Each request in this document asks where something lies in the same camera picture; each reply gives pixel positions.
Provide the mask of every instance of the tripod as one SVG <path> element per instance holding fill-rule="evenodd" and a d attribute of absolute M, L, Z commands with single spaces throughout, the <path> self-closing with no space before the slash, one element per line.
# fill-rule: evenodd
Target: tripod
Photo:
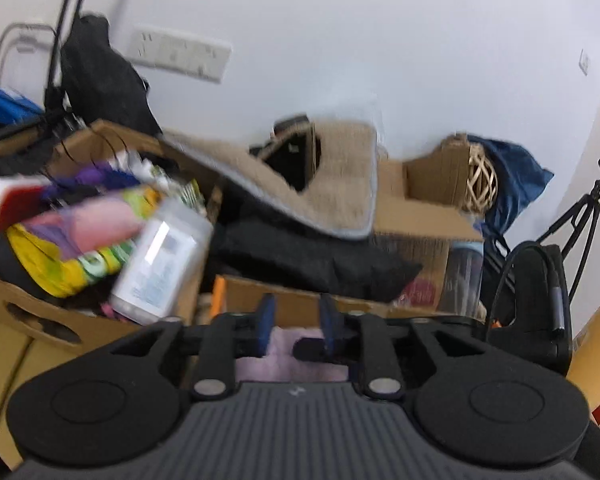
<path fill-rule="evenodd" d="M 580 238 L 591 215 L 593 215 L 593 218 L 589 227 L 589 233 L 587 234 L 587 241 L 584 245 L 584 250 L 582 251 L 582 257 L 580 259 L 580 264 L 578 265 L 576 276 L 573 279 L 571 290 L 569 291 L 570 302 L 573 300 L 578 284 L 580 283 L 584 267 L 587 263 L 587 257 L 589 256 L 589 251 L 591 249 L 591 243 L 593 242 L 593 236 L 596 232 L 596 226 L 598 225 L 598 218 L 600 217 L 600 178 L 596 180 L 591 192 L 584 194 L 581 199 L 573 204 L 567 212 L 558 218 L 546 232 L 538 238 L 538 243 L 540 243 L 550 235 L 554 234 L 567 222 L 570 222 L 573 227 L 573 233 L 571 233 L 571 236 L 561 251 L 562 259 L 564 260 L 573 249 L 578 238 Z"/>

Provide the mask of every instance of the ribbed gray plate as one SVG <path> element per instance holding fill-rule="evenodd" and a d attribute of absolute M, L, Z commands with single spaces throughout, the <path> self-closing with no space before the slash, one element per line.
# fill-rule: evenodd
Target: ribbed gray plate
<path fill-rule="evenodd" d="M 169 440 L 130 462 L 74 471 L 27 461 L 10 476 L 13 480 L 562 478 L 588 477 L 568 463 L 500 472 L 458 462 L 430 446 L 400 407 L 364 399 L 349 383 L 245 383 L 229 399 L 194 405 Z"/>

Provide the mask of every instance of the beige mat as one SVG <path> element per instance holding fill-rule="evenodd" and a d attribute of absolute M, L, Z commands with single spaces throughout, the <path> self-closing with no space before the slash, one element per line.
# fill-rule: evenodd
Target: beige mat
<path fill-rule="evenodd" d="M 371 232 L 376 208 L 376 131 L 368 124 L 343 121 L 316 122 L 314 127 L 320 164 L 301 192 L 236 144 L 175 132 L 165 132 L 164 140 L 302 224 L 338 238 L 364 238 Z M 285 135 L 304 128 L 293 126 Z"/>

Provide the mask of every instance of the white plastic container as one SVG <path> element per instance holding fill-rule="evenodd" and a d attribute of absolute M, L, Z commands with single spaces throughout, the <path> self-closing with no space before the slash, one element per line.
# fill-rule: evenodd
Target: white plastic container
<path fill-rule="evenodd" d="M 170 316 L 182 285 L 202 264 L 211 222 L 167 198 L 146 223 L 111 292 L 113 310 L 143 325 Z"/>

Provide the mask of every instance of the electrical outlet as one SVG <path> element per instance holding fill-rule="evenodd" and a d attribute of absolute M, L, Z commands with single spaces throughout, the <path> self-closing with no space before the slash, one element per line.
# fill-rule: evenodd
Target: electrical outlet
<path fill-rule="evenodd" d="M 230 55 L 231 46 L 217 40 L 147 29 L 134 32 L 126 53 L 127 59 L 134 63 L 218 83 L 222 81 Z"/>
<path fill-rule="evenodd" d="M 578 62 L 578 66 L 584 75 L 589 74 L 589 54 L 587 54 L 584 49 L 580 51 L 580 60 Z"/>
<path fill-rule="evenodd" d="M 222 81 L 224 69 L 231 56 L 231 47 L 207 40 L 193 40 L 189 43 L 187 73 L 215 82 Z"/>
<path fill-rule="evenodd" d="M 155 31 L 135 30 L 126 57 L 130 61 L 155 66 L 163 34 Z"/>
<path fill-rule="evenodd" d="M 155 58 L 155 65 L 170 70 L 186 72 L 189 65 L 189 43 L 182 38 L 164 36 Z"/>

